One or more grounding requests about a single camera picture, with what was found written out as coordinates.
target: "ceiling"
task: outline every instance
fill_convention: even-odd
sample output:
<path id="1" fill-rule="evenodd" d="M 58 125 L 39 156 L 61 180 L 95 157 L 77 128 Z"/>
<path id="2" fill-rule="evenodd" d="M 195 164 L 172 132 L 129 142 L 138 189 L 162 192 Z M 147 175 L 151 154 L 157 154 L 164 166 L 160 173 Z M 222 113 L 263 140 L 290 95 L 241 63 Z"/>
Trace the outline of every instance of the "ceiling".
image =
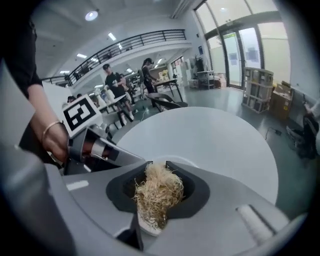
<path id="1" fill-rule="evenodd" d="M 77 53 L 90 56 L 114 43 L 108 37 L 111 31 L 117 40 L 122 40 L 141 34 L 142 29 L 149 32 L 157 30 L 158 20 L 168 20 L 173 27 L 181 29 L 179 21 L 170 19 L 179 2 L 180 0 L 43 1 L 32 15 L 38 36 L 38 75 L 44 78 L 58 75 L 63 69 L 72 71 L 84 60 L 77 58 Z M 85 15 L 95 10 L 98 10 L 98 18 L 86 21 Z"/>
<path id="2" fill-rule="evenodd" d="M 157 64 L 159 59 L 162 59 L 160 64 L 166 64 L 171 63 L 182 56 L 183 52 L 187 51 L 187 49 L 174 49 L 174 50 L 166 50 L 166 51 L 159 51 L 156 53 L 148 54 L 148 55 L 142 55 L 138 58 L 131 59 L 127 61 L 126 63 L 119 64 L 117 66 L 112 66 L 112 71 L 122 73 L 124 75 L 127 75 L 127 69 L 131 68 L 133 71 L 137 72 L 139 69 L 141 69 L 141 66 L 143 64 L 143 61 L 146 58 L 152 58 L 154 65 Z M 87 82 L 82 88 L 76 90 L 74 94 L 86 94 L 90 93 L 91 91 L 94 91 L 95 86 L 104 84 L 104 79 L 97 74 L 96 76 L 93 76 L 92 79 Z"/>

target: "black holder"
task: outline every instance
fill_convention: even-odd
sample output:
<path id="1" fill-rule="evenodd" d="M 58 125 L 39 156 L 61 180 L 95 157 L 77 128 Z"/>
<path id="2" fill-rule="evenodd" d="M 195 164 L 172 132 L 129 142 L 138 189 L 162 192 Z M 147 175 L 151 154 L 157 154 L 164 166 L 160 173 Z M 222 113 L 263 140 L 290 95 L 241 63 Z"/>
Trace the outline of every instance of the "black holder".
<path id="1" fill-rule="evenodd" d="M 136 183 L 146 180 L 145 170 L 151 161 L 112 179 L 106 187 L 106 195 L 114 206 L 122 212 L 135 214 L 137 204 L 133 200 L 136 192 Z M 183 183 L 183 199 L 177 205 L 168 209 L 168 219 L 190 218 L 202 209 L 210 196 L 208 184 L 198 176 L 178 167 L 171 161 L 166 162 L 166 168 L 177 175 Z"/>

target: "bundle of string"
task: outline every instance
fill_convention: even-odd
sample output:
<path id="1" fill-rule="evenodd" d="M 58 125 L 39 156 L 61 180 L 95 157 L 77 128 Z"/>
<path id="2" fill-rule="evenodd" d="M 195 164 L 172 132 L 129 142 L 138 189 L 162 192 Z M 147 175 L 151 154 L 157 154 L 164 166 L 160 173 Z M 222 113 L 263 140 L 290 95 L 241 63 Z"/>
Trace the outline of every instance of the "bundle of string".
<path id="1" fill-rule="evenodd" d="M 163 164 L 149 164 L 145 175 L 145 181 L 135 183 L 133 199 L 141 218 L 152 228 L 163 229 L 167 223 L 167 210 L 183 199 L 184 185 Z"/>

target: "ceiling light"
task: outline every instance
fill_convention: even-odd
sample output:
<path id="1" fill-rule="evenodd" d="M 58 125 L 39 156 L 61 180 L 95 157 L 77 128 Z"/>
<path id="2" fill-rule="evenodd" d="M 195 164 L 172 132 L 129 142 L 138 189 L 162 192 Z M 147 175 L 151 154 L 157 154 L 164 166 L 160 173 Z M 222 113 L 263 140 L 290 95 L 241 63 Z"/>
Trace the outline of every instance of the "ceiling light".
<path id="1" fill-rule="evenodd" d="M 76 56 L 77 56 L 77 57 L 80 57 L 80 58 L 84 58 L 84 59 L 87 57 L 86 55 L 83 55 L 83 54 L 81 54 L 81 53 L 78 53 Z"/>
<path id="2" fill-rule="evenodd" d="M 98 12 L 93 10 L 93 11 L 88 12 L 85 15 L 85 20 L 88 22 L 91 22 L 91 21 L 95 20 L 97 17 L 98 17 Z"/>
<path id="3" fill-rule="evenodd" d="M 114 34 L 112 33 L 109 33 L 108 36 L 113 40 L 113 41 L 116 41 L 117 39 L 115 38 Z"/>

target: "desk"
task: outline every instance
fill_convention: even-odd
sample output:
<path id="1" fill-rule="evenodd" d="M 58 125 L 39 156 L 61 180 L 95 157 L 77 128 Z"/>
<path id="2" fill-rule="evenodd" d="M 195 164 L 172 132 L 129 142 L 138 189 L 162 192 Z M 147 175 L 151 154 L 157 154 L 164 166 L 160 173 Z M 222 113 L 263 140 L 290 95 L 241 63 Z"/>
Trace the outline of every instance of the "desk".
<path id="1" fill-rule="evenodd" d="M 274 155 L 253 126 L 231 113 L 208 107 L 164 111 L 136 125 L 117 146 L 147 161 L 174 161 L 231 177 L 276 203 Z"/>
<path id="2" fill-rule="evenodd" d="M 176 89 L 178 90 L 178 93 L 179 93 L 179 96 L 180 96 L 181 101 L 184 102 L 184 100 L 182 99 L 182 96 L 181 96 L 179 87 L 178 87 L 178 85 L 177 85 L 177 80 L 176 80 L 176 79 L 171 79 L 171 80 L 168 80 L 168 81 L 155 82 L 155 83 L 153 84 L 153 87 L 154 87 L 155 92 L 156 92 L 156 93 L 158 92 L 157 87 L 159 87 L 159 86 L 169 86 L 169 87 L 170 87 L 170 91 L 171 91 L 171 93 L 172 93 L 172 96 L 174 97 L 175 95 L 174 95 L 174 92 L 172 91 L 172 88 L 171 88 L 170 83 L 173 83 L 173 84 L 174 84 L 174 86 L 175 86 Z"/>
<path id="3" fill-rule="evenodd" d="M 98 108 L 98 110 L 103 113 L 104 111 L 106 111 L 109 114 L 108 111 L 108 107 L 111 107 L 113 109 L 114 112 L 117 112 L 115 106 L 117 106 L 119 109 L 122 110 L 123 114 L 125 115 L 125 117 L 130 121 L 133 122 L 133 120 L 130 118 L 128 111 L 121 105 L 120 100 L 123 99 L 124 97 L 126 97 L 126 95 L 122 95 L 118 98 L 115 98 L 113 102 L 107 104 L 106 106 L 101 106 Z M 124 123 L 122 122 L 121 118 L 120 118 L 120 123 L 122 126 L 125 126 Z"/>

